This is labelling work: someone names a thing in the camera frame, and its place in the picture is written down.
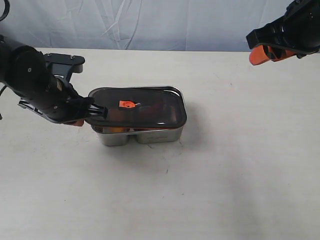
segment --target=transparent lid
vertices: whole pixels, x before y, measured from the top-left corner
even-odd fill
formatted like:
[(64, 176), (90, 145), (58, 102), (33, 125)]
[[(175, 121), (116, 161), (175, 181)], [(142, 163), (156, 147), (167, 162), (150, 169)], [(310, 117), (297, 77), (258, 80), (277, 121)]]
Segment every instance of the transparent lid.
[(91, 91), (89, 97), (108, 109), (106, 119), (86, 120), (92, 126), (174, 129), (187, 121), (181, 92), (174, 87), (103, 87)]

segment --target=metal lunch box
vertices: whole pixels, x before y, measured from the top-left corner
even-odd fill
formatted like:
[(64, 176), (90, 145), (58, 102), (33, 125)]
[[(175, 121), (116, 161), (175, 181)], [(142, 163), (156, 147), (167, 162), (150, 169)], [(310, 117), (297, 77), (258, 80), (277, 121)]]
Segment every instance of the metal lunch box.
[(108, 109), (106, 119), (87, 119), (102, 144), (126, 145), (131, 136), (140, 144), (177, 141), (187, 121), (183, 95), (172, 86), (97, 88), (89, 93)]

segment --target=white table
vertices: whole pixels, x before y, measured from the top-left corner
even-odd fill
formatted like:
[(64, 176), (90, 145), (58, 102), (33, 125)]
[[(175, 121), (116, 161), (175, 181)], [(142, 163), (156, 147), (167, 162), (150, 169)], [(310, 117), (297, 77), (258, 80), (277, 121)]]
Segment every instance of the white table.
[(1, 240), (315, 240), (320, 55), (253, 67), (248, 53), (42, 49), (86, 58), (72, 84), (172, 85), (180, 142), (105, 147), (0, 98)]

